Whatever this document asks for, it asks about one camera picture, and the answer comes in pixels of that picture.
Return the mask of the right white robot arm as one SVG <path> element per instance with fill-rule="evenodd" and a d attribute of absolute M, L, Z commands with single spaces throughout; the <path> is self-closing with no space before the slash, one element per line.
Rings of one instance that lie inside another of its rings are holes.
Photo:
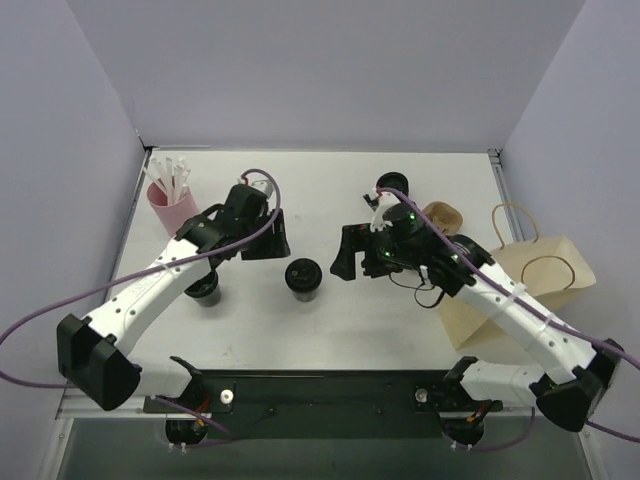
<path fill-rule="evenodd" d="M 622 349 L 589 340 L 560 321 L 514 281 L 497 260 L 464 235 L 447 236 L 406 202 L 379 204 L 371 222 L 345 225 L 331 274 L 352 281 L 412 270 L 487 316 L 535 361 L 532 366 L 461 358 L 443 384 L 457 408 L 499 401 L 533 407 L 556 426 L 580 431 L 611 386 Z"/>

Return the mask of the stack of black lids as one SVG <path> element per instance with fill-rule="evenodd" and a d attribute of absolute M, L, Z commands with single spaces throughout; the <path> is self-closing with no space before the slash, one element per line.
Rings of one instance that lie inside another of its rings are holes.
<path fill-rule="evenodd" d="M 376 181 L 377 188 L 391 188 L 402 192 L 405 196 L 409 195 L 409 180 L 400 172 L 387 172 L 380 176 Z"/>

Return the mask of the grey paper coffee cup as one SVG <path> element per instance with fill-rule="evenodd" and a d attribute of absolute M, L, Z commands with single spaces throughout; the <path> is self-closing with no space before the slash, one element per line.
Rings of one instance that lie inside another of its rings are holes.
<path fill-rule="evenodd" d="M 321 275 L 315 270 L 295 269 L 285 275 L 288 288 L 294 297 L 302 302 L 309 302 L 315 298 L 321 280 Z"/>

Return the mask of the black coffee cup lid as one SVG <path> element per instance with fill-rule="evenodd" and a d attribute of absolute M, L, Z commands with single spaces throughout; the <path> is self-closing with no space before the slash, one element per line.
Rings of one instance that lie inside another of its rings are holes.
<path fill-rule="evenodd" d="M 322 270 L 317 262 L 309 258 L 292 261 L 285 270 L 285 283 L 294 293 L 310 293 L 322 282 Z"/>

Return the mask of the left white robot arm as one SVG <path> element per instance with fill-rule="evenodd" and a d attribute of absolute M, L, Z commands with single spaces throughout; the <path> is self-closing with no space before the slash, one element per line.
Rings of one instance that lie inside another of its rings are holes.
<path fill-rule="evenodd" d="M 56 328 L 58 370 L 105 411 L 136 393 L 164 395 L 179 410 L 201 403 L 195 371 L 161 373 L 129 359 L 151 324 L 182 294 L 211 302 L 219 284 L 218 267 L 244 260 L 286 258 L 284 213 L 271 207 L 279 196 L 272 180 L 242 179 L 222 204 L 189 218 L 149 267 L 114 298 L 79 318 L 67 315 Z"/>

